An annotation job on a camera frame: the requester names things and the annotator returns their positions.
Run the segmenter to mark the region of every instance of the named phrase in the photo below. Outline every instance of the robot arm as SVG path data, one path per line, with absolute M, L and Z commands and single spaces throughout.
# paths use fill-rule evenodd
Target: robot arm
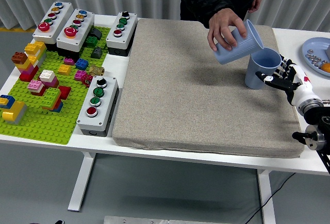
M 298 113 L 309 124 L 305 133 L 295 132 L 292 137 L 317 151 L 323 164 L 330 174 L 330 107 L 329 100 L 321 100 L 312 91 L 312 85 L 302 68 L 290 59 L 282 56 L 280 69 L 272 76 L 256 72 L 266 85 L 285 91 L 288 102 L 295 106 Z

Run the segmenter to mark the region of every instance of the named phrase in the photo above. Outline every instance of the plate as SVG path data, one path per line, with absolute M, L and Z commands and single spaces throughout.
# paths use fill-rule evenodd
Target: plate
M 330 39 L 328 38 L 323 38 L 323 37 L 316 37 L 316 38 L 311 38 L 309 40 L 306 40 L 305 43 L 303 44 L 303 57 L 306 61 L 306 63 L 315 71 L 321 73 L 322 75 L 325 76 L 330 76 L 330 73 L 325 72 L 318 67 L 314 66 L 312 62 L 306 57 L 306 54 L 308 53 L 308 50 L 312 49 L 313 53 L 310 53 L 311 55 L 315 55 L 317 58 L 321 58 L 323 60 L 326 60 L 328 63 L 330 62 L 330 59 L 328 58 L 327 54 L 325 51 L 328 49 L 330 45 Z

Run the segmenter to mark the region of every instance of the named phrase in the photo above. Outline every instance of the gray mat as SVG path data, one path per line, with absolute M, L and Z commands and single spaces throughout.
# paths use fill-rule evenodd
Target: gray mat
M 273 30 L 256 26 L 278 50 Z M 198 22 L 141 19 L 123 86 L 113 139 L 140 149 L 294 158 L 304 146 L 282 91 L 251 90 L 249 57 L 220 65 Z

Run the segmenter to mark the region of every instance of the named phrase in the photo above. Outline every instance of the white table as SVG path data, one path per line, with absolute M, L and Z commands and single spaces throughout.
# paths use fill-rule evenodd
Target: white table
M 96 15 L 95 26 L 111 27 L 115 18 L 116 16 Z M 313 84 L 313 90 L 317 95 L 319 95 L 322 99 L 330 99 L 330 78 L 327 78 L 326 76 L 313 71 L 308 65 L 306 65 L 302 58 L 301 52 L 301 47 L 307 39 L 313 37 L 330 38 L 330 33 L 277 28 L 274 28 L 273 30 L 277 39 L 280 53 L 283 56 L 290 58 L 294 63 L 300 65 L 305 70 L 307 76 Z M 118 80 L 119 88 L 122 88 L 128 62 L 129 56 L 120 57 L 107 55 L 103 64 L 103 67 L 106 69 L 104 76 L 116 77 Z M 0 90 L 0 94 L 8 94 L 18 79 L 19 74 L 20 72 L 17 70 L 17 68 L 15 68 L 4 84 L 3 88 Z M 302 131 L 304 131 L 307 124 L 303 117 L 299 116 L 299 122 Z M 84 154 L 84 159 L 68 207 L 68 210 L 70 211 L 80 210 L 81 202 L 84 197 L 86 185 L 96 153 L 254 168 L 258 170 L 261 203 L 264 203 L 271 195 L 269 172 L 272 170 L 328 175 L 328 172 L 320 160 L 318 154 L 315 151 L 309 150 L 307 147 L 305 147 L 305 150 L 299 158 L 278 159 L 231 156 L 214 153 L 134 149 L 118 146 L 112 139 L 111 134 L 109 134 L 107 137 L 93 136 L 93 142 L 90 142 L 89 138 L 91 137 L 83 135 L 77 127 L 75 128 L 67 145 L 47 143 L 0 134 L 1 143 L 76 150 L 81 151 Z M 265 223 L 275 223 L 272 201 L 269 201 L 268 204 L 264 207 L 263 217 Z

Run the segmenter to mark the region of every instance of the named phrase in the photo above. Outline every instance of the human hand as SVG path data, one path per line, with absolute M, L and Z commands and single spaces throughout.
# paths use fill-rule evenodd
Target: human hand
M 260 7 L 261 1 L 262 0 L 253 0 L 251 8 L 248 9 L 248 12 L 253 13 L 253 12 L 257 11 Z
M 209 26 L 210 29 L 207 35 L 207 41 L 213 51 L 217 51 L 217 47 L 213 40 L 214 38 L 226 50 L 231 50 L 232 47 L 237 46 L 237 41 L 233 37 L 229 26 L 236 26 L 239 34 L 244 39 L 247 35 L 242 19 L 229 8 L 221 9 L 214 14 L 209 21 Z

